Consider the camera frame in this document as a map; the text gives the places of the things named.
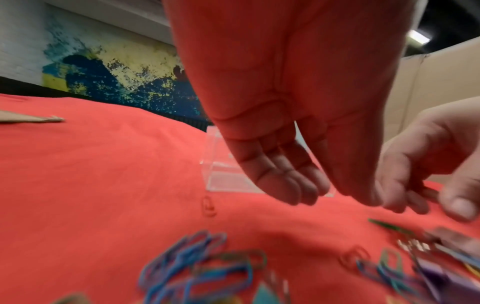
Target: white wall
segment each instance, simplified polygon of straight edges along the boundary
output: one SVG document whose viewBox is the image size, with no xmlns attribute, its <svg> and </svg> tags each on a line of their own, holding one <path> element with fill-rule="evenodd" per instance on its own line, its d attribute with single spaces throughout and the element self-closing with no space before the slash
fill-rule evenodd
<svg viewBox="0 0 480 304">
<path fill-rule="evenodd" d="M 0 0 L 0 76 L 42 83 L 45 11 L 42 0 Z"/>
</svg>

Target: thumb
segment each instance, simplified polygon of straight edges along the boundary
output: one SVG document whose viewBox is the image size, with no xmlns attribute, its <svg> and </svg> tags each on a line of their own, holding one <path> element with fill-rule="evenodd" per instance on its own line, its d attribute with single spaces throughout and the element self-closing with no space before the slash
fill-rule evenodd
<svg viewBox="0 0 480 304">
<path fill-rule="evenodd" d="M 440 192 L 445 212 L 458 221 L 473 221 L 480 213 L 480 148 L 453 173 Z"/>
</svg>

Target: ceiling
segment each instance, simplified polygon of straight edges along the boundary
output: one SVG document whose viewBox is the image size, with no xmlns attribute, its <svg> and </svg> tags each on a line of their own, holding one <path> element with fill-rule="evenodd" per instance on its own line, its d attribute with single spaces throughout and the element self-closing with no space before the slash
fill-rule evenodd
<svg viewBox="0 0 480 304">
<path fill-rule="evenodd" d="M 422 47 L 409 46 L 406 56 L 451 47 L 480 36 L 480 0 L 429 0 L 418 31 L 431 38 Z"/>
</svg>

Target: pile of paper clips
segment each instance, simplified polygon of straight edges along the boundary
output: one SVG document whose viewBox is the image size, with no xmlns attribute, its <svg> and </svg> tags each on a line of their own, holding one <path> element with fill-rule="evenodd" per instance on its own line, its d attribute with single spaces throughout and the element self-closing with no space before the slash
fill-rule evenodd
<svg viewBox="0 0 480 304">
<path fill-rule="evenodd" d="M 480 240 L 444 227 L 418 234 L 386 222 L 369 221 L 394 231 L 395 243 L 408 253 L 415 275 L 404 272 L 401 254 L 393 249 L 384 249 L 380 261 L 374 263 L 365 249 L 355 246 L 340 257 L 342 266 L 386 284 L 408 303 L 480 303 L 480 282 L 472 278 L 480 277 Z M 444 266 L 442 258 L 461 262 L 471 277 Z M 390 297 L 388 303 L 403 301 Z"/>
<path fill-rule="evenodd" d="M 144 303 L 223 303 L 250 288 L 255 271 L 263 273 L 263 282 L 252 304 L 291 303 L 287 281 L 267 270 L 263 251 L 222 251 L 226 240 L 225 233 L 200 231 L 185 236 L 151 261 L 138 280 L 146 292 Z"/>
</svg>

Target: purple paper clip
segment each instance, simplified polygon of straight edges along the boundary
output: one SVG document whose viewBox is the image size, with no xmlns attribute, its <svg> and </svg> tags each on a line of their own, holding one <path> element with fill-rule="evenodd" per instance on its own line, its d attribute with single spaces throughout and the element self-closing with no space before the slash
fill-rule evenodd
<svg viewBox="0 0 480 304">
<path fill-rule="evenodd" d="M 443 304 L 480 303 L 480 283 L 468 277 L 458 275 L 442 266 L 424 259 L 417 259 L 417 270 L 432 293 L 437 293 Z"/>
</svg>

